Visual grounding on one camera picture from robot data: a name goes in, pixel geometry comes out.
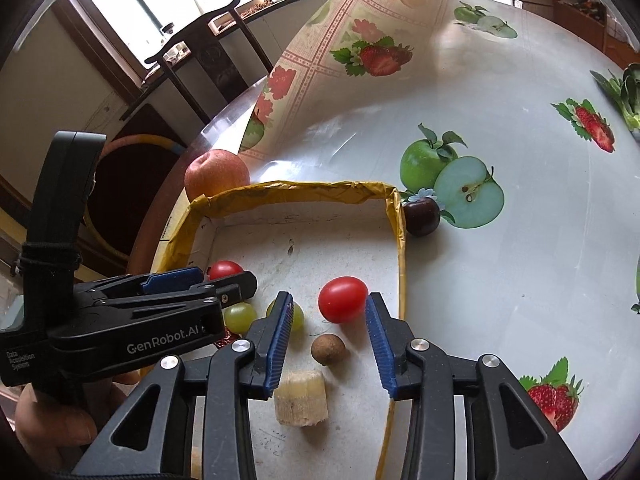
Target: window frame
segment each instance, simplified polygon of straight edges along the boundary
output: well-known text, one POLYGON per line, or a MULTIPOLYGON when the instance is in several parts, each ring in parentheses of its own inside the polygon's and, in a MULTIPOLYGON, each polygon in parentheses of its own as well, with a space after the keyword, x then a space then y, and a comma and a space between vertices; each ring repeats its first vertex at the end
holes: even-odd
POLYGON ((51 10, 73 42, 126 104, 142 94, 140 63, 92 0, 56 0, 51 10))

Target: banana piece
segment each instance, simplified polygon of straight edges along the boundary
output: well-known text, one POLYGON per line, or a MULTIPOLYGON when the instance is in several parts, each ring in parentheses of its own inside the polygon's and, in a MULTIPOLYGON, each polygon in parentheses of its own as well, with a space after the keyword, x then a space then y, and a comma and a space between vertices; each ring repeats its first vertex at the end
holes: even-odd
POLYGON ((324 377, 318 370, 289 372, 273 400, 276 419, 284 426, 313 426, 329 417, 324 377))

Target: red cherry tomato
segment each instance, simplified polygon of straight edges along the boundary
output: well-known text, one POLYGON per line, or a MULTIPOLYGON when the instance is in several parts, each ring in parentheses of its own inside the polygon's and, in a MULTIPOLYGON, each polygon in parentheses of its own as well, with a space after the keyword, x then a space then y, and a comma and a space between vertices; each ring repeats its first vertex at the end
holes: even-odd
POLYGON ((231 260, 220 260, 212 264, 207 269, 207 277, 210 280, 216 280, 218 278, 224 278, 225 276, 231 276, 238 272, 244 272, 244 269, 231 260))
POLYGON ((369 290, 358 278, 341 276, 328 282, 318 295, 320 313, 332 323, 347 323, 364 312, 369 290))

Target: human hand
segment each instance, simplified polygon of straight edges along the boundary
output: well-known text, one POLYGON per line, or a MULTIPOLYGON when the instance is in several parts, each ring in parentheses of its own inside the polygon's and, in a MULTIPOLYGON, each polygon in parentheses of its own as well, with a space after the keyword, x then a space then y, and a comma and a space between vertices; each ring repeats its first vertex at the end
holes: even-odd
MULTIPOLYGON (((136 384, 138 371, 113 378, 120 384, 136 384)), ((126 394, 111 384, 108 408, 111 414, 118 409, 126 394)), ((15 409, 15 434, 26 452, 41 469, 62 469, 64 462, 59 448, 90 444, 97 435, 91 416, 76 406, 65 406, 41 393, 36 394, 27 384, 15 409)))

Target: chair backrest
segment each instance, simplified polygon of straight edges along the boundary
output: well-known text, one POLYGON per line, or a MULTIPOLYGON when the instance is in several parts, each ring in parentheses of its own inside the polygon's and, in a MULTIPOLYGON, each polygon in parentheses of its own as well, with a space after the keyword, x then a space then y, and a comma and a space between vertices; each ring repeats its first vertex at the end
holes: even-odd
POLYGON ((191 106, 193 111, 205 124, 209 123, 211 118, 198 104, 196 99, 194 99, 193 95, 191 95, 185 85, 180 81, 171 65, 164 59, 164 55, 176 44, 184 42, 190 48, 191 53, 198 59, 198 62, 202 65, 205 72, 207 72, 210 78, 212 78, 227 102, 231 102, 246 90, 248 85, 239 75, 238 70, 233 65, 233 62, 230 60, 220 43, 214 40, 215 35, 209 28, 210 22, 228 12, 253 47, 255 53, 267 69, 267 72, 270 73, 271 70, 273 70, 273 65, 264 53, 260 43, 258 43, 258 40, 256 40, 255 36, 246 26, 246 23, 242 20, 242 17, 236 10, 239 3, 240 0, 232 0, 231 3, 225 7, 206 12, 199 16, 189 25, 172 35, 162 48, 153 54, 153 56, 145 59, 145 63, 157 62, 162 67, 162 70, 175 85, 178 92, 180 92, 185 101, 187 101, 189 106, 191 106), (190 43, 193 45, 194 43, 202 44, 203 42, 207 43, 206 52, 201 52, 198 48, 192 48, 192 46, 190 46, 190 43))

